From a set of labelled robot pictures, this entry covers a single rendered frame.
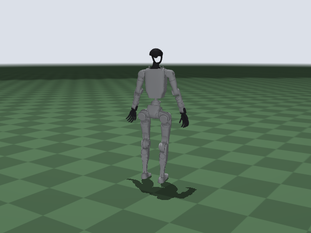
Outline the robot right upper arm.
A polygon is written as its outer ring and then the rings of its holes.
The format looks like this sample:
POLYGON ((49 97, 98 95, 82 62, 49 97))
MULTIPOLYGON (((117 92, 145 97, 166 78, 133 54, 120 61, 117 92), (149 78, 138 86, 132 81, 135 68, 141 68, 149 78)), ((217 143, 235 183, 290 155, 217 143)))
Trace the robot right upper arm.
POLYGON ((173 89, 172 90, 172 95, 173 96, 179 95, 174 71, 173 70, 169 70, 169 69, 165 69, 164 71, 165 71, 166 77, 169 78, 170 85, 171 85, 171 87, 173 89))

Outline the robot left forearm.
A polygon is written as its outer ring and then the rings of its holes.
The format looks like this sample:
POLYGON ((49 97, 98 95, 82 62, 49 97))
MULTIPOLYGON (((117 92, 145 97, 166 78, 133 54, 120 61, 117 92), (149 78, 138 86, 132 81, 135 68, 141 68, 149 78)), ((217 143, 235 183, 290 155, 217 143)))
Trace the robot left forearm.
POLYGON ((136 106, 138 106, 139 98, 140 98, 140 94, 137 94, 136 92, 134 92, 134 99, 133 99, 133 104, 132 104, 133 109, 135 109, 136 106))

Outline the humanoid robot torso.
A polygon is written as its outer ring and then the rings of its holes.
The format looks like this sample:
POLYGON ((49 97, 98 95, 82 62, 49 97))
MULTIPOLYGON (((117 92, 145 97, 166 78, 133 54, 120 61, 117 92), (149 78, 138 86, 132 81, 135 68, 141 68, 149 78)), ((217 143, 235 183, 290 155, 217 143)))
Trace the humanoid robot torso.
MULTIPOLYGON (((159 66, 160 67, 160 66, 159 66)), ((154 99, 151 105, 147 106, 146 116, 153 119, 159 119, 159 112, 162 110, 160 107, 161 101, 158 99, 163 98, 167 91, 167 79, 165 75, 166 68, 160 67, 158 69, 145 69, 145 89, 148 98, 154 99)))

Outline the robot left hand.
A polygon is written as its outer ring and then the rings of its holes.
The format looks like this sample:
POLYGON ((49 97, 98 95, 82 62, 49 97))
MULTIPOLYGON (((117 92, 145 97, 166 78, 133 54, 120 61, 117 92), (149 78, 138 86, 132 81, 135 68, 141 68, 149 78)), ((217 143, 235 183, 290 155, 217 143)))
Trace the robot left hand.
MULTIPOLYGON (((135 121, 136 120, 136 118, 137 118, 137 115, 136 115, 136 110, 137 110, 137 108, 138 108, 138 106, 136 106, 136 108, 135 109, 133 109, 133 108, 131 108, 132 110, 130 111, 130 114, 128 115, 128 117, 127 118, 129 118, 128 120, 129 120, 129 122, 133 122, 133 121, 135 121), (132 120, 133 119, 133 120, 132 120)), ((127 119, 126 118, 126 119, 127 119)), ((127 120, 127 121, 128 121, 127 120)))

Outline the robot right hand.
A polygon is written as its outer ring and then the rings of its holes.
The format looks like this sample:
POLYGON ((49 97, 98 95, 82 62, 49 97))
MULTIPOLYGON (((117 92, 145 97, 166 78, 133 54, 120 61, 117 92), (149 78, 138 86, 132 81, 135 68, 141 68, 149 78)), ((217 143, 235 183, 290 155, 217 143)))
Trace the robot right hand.
POLYGON ((183 127, 183 128, 187 127, 189 125, 189 120, 188 120, 188 116, 186 115, 186 109, 183 108, 183 113, 180 113, 180 114, 181 114, 181 119, 180 119, 179 123, 181 122, 181 120, 183 123, 181 127, 183 127))

